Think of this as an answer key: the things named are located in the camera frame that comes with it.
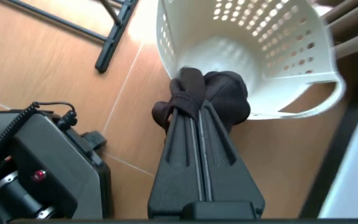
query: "black cloth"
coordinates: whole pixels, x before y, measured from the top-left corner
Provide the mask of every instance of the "black cloth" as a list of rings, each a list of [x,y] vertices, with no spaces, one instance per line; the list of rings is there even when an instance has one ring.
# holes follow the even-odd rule
[[[154,121],[166,131],[174,108],[197,122],[204,100],[214,106],[228,133],[250,114],[246,84],[234,72],[209,72],[203,76],[198,69],[182,68],[178,78],[171,80],[170,90],[170,101],[157,102],[152,110]]]

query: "laundry basket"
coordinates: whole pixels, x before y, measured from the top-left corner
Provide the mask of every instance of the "laundry basket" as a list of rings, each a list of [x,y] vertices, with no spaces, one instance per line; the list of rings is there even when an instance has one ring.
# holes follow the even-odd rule
[[[330,33],[306,0],[159,0],[157,46],[170,78],[184,66],[240,74],[249,91],[249,119],[320,114],[346,90]],[[320,105],[280,112],[322,82],[336,87]]]

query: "tile floor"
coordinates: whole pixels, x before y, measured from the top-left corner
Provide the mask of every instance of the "tile floor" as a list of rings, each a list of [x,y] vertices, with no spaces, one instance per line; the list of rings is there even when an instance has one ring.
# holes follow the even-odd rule
[[[95,0],[25,0],[107,35],[112,20]],[[0,110],[34,100],[69,101],[79,133],[97,129],[108,139],[103,158],[112,170],[114,218],[146,218],[147,200],[164,131],[151,117],[169,99],[169,78],[155,45],[157,0],[140,0],[109,70],[94,69],[101,45],[0,3]],[[295,218],[358,80],[358,59],[338,62],[349,91],[313,118],[246,121],[231,137],[266,200],[264,218]],[[333,89],[312,86],[286,110],[317,105]],[[65,108],[53,108],[57,113]]]

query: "black plug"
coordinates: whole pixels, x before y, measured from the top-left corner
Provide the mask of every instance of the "black plug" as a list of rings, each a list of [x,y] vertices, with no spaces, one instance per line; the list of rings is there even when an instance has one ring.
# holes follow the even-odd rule
[[[56,123],[56,126],[61,131],[65,131],[70,128],[70,126],[74,126],[77,124],[77,113],[75,111],[68,111],[60,120]]]

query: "brown floor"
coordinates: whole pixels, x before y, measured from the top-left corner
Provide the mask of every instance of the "brown floor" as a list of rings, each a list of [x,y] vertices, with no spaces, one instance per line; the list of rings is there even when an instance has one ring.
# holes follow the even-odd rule
[[[112,20],[94,0],[25,0],[107,35]],[[112,170],[115,218],[146,218],[147,200],[165,138],[151,117],[169,99],[169,78],[155,46],[156,0],[140,0],[109,70],[94,63],[101,45],[0,3],[0,110],[30,102],[69,101],[79,133],[97,129],[108,139],[104,160]],[[351,93],[356,58],[340,64]],[[286,110],[311,108],[333,86],[313,86]],[[296,217],[349,101],[312,118],[246,121],[231,133],[266,200],[265,218]],[[54,108],[62,113],[65,108]]]

